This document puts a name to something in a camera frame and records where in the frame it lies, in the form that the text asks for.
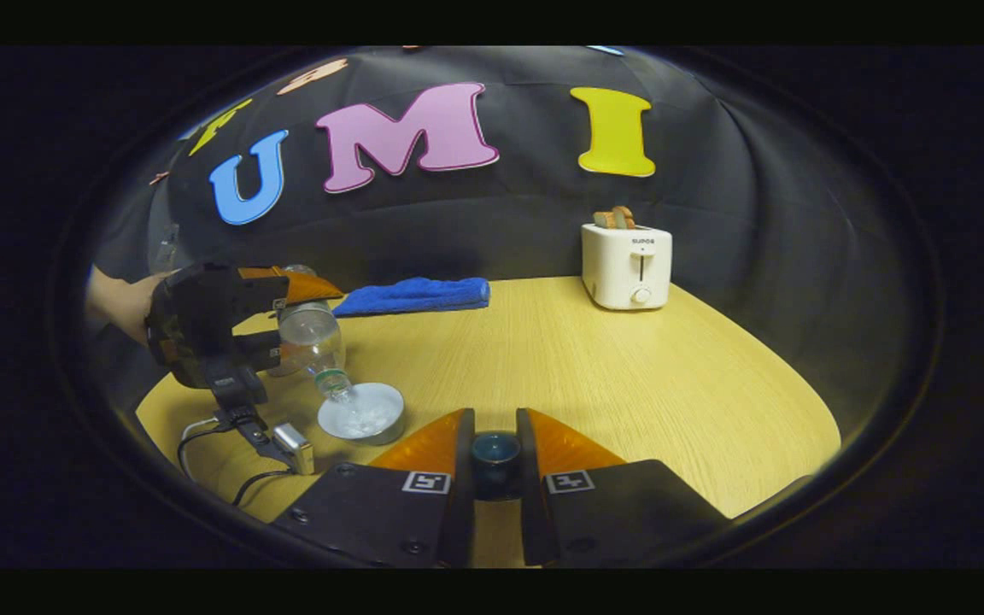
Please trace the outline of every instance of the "pink letter m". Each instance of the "pink letter m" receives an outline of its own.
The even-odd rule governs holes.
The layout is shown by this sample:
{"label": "pink letter m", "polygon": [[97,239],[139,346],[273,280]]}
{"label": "pink letter m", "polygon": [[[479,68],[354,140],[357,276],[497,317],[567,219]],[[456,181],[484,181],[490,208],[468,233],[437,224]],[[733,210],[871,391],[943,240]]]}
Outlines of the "pink letter m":
{"label": "pink letter m", "polygon": [[483,91],[481,83],[430,87],[398,121],[366,104],[317,120],[317,127],[329,132],[332,156],[325,191],[344,192],[371,183],[374,171],[360,164],[360,149],[390,175],[400,175],[420,135],[426,136],[427,152],[418,164],[425,171],[484,167],[499,160],[500,152],[484,142],[477,121],[477,94]]}

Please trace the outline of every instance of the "toaster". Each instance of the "toaster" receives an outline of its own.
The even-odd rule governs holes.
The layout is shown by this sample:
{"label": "toaster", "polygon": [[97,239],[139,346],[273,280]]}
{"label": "toaster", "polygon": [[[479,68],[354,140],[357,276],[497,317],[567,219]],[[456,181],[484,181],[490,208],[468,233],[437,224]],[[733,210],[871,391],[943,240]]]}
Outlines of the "toaster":
{"label": "toaster", "polygon": [[661,308],[671,291],[671,234],[583,225],[583,284],[610,310]]}

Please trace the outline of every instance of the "human hand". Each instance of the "human hand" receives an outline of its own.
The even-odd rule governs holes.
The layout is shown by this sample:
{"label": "human hand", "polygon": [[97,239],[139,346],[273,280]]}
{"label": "human hand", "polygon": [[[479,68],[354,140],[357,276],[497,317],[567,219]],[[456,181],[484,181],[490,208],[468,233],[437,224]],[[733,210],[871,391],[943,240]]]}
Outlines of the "human hand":
{"label": "human hand", "polygon": [[108,319],[131,339],[147,346],[147,316],[154,288],[173,273],[176,272],[156,273],[129,284],[93,267],[86,289],[86,307]]}

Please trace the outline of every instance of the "blue letter u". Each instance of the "blue letter u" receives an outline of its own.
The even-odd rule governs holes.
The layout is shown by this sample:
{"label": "blue letter u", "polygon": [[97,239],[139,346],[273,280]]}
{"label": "blue letter u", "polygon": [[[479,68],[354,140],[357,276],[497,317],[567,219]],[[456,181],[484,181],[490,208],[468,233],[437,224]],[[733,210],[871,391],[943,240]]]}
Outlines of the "blue letter u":
{"label": "blue letter u", "polygon": [[248,225],[263,214],[268,214],[268,210],[280,199],[281,192],[284,192],[280,143],[286,136],[286,130],[273,132],[249,148],[249,153],[256,155],[261,165],[261,189],[249,200],[242,199],[237,189],[237,165],[242,162],[242,156],[235,155],[211,172],[209,179],[215,187],[215,206],[219,207],[219,215],[227,225]]}

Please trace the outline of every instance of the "blue towel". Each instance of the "blue towel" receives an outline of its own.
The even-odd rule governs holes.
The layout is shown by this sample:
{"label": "blue towel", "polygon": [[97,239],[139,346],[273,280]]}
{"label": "blue towel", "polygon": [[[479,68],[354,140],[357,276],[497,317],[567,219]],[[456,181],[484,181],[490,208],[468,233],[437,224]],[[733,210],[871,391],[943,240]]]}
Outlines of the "blue towel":
{"label": "blue towel", "polygon": [[467,278],[458,281],[411,278],[394,285],[368,285],[353,290],[333,315],[398,314],[402,312],[448,312],[487,308],[489,281]]}

